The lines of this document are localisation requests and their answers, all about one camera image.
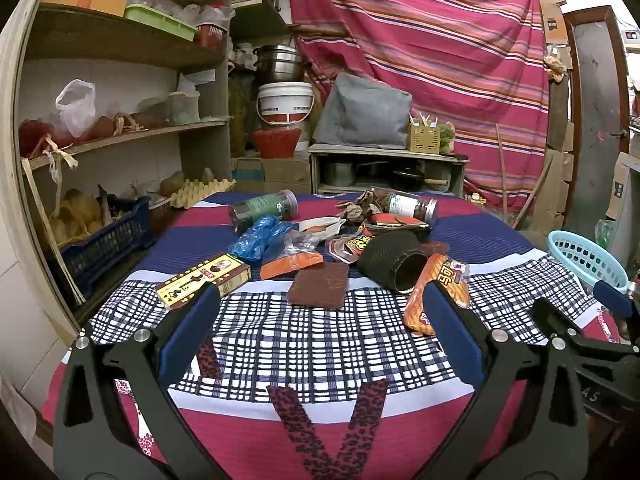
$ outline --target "green tray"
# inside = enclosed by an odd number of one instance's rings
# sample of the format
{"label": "green tray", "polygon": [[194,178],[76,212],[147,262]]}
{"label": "green tray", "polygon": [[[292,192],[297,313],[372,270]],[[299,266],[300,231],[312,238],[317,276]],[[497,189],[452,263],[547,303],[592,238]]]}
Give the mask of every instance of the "green tray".
{"label": "green tray", "polygon": [[175,34],[187,41],[193,41],[197,32],[195,27],[176,20],[173,16],[140,4],[128,5],[124,10],[124,17],[134,22],[159,28],[169,34]]}

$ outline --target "leopard print strip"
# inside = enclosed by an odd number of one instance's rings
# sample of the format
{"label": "leopard print strip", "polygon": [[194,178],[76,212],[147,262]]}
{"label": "leopard print strip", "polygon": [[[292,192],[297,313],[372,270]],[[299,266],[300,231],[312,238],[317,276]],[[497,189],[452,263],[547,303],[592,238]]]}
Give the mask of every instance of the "leopard print strip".
{"label": "leopard print strip", "polygon": [[356,480],[362,475],[373,449],[387,380],[363,383],[356,399],[347,433],[336,460],[332,459],[316,435],[314,426],[292,388],[268,386],[271,402],[290,441],[302,456],[305,470],[313,480]]}
{"label": "leopard print strip", "polygon": [[314,425],[306,416],[296,392],[282,386],[267,386],[267,391],[290,441],[302,455],[302,465],[306,471],[314,480],[333,480],[334,461],[316,435]]}
{"label": "leopard print strip", "polygon": [[222,372],[218,365],[218,356],[216,349],[213,348],[212,337],[207,337],[206,341],[200,345],[198,353],[198,366],[200,367],[200,375],[209,379],[222,379]]}
{"label": "leopard print strip", "polygon": [[351,480],[362,475],[380,425],[387,382],[382,379],[360,385],[349,427],[338,452],[334,480]]}

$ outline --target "blue plastic bag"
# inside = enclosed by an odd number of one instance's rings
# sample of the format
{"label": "blue plastic bag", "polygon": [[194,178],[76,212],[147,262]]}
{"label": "blue plastic bag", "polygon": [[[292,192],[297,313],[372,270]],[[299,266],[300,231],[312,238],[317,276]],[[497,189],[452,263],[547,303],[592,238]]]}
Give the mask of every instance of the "blue plastic bag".
{"label": "blue plastic bag", "polygon": [[267,247],[292,227],[291,222],[279,221],[276,216],[263,216],[238,240],[229,245],[228,252],[246,263],[257,263],[262,259]]}

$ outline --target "light blue basket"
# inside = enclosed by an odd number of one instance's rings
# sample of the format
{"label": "light blue basket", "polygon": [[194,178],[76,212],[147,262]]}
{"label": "light blue basket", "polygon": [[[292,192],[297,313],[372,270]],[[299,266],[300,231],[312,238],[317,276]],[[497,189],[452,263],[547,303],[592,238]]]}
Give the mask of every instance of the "light blue basket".
{"label": "light blue basket", "polygon": [[598,244],[568,231],[551,231],[546,245],[553,257],[589,288],[604,280],[620,293],[626,293],[628,279],[625,269]]}

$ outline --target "stainless steel pot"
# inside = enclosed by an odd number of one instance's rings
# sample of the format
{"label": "stainless steel pot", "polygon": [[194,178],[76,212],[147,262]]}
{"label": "stainless steel pot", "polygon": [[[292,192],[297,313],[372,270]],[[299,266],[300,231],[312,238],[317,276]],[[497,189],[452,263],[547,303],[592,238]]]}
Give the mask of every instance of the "stainless steel pot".
{"label": "stainless steel pot", "polygon": [[255,76],[261,85],[299,82],[305,78],[305,58],[292,46],[265,45],[256,48],[254,54],[258,56]]}
{"label": "stainless steel pot", "polygon": [[350,162],[327,162],[324,165],[323,183],[327,186],[353,186],[356,174]]}

